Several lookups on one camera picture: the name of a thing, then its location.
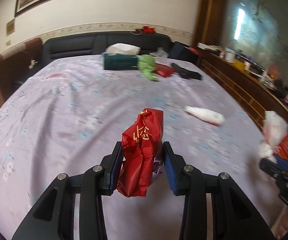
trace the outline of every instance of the wooden cabinet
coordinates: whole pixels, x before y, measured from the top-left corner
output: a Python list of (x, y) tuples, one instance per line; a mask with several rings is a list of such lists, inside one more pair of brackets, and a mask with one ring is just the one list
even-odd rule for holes
[(224, 59), (199, 50), (197, 66), (220, 84), (262, 131), (265, 111), (275, 111), (288, 122), (288, 108), (255, 78)]

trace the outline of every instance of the green plush toy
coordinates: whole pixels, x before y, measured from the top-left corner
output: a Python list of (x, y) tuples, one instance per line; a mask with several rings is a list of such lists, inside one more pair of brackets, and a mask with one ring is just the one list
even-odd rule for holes
[(156, 70), (155, 60), (150, 55), (143, 55), (138, 60), (138, 68), (140, 71), (152, 81), (158, 81), (154, 71)]

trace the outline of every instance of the white bottle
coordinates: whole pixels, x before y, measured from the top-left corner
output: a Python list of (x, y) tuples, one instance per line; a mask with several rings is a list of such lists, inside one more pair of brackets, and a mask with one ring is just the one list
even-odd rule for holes
[(198, 108), (198, 107), (190, 107), (186, 106), (185, 111), (193, 114), (194, 116), (198, 117), (199, 119), (209, 122), (214, 125), (222, 125), (225, 121), (225, 118), (222, 114), (217, 112), (213, 112), (211, 110), (205, 108)]

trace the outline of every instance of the white tissue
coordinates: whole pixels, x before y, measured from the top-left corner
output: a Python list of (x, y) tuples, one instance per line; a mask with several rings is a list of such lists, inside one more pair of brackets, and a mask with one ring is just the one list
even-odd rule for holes
[(138, 55), (140, 51), (140, 47), (136, 47), (129, 44), (124, 43), (116, 43), (109, 46), (106, 49), (108, 54), (126, 54), (126, 55)]

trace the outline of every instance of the black bag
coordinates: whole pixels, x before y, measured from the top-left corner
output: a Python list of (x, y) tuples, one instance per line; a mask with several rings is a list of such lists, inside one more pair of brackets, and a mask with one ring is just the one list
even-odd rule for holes
[(168, 58), (178, 59), (196, 64), (198, 56), (191, 52), (188, 45), (176, 41), (169, 52)]

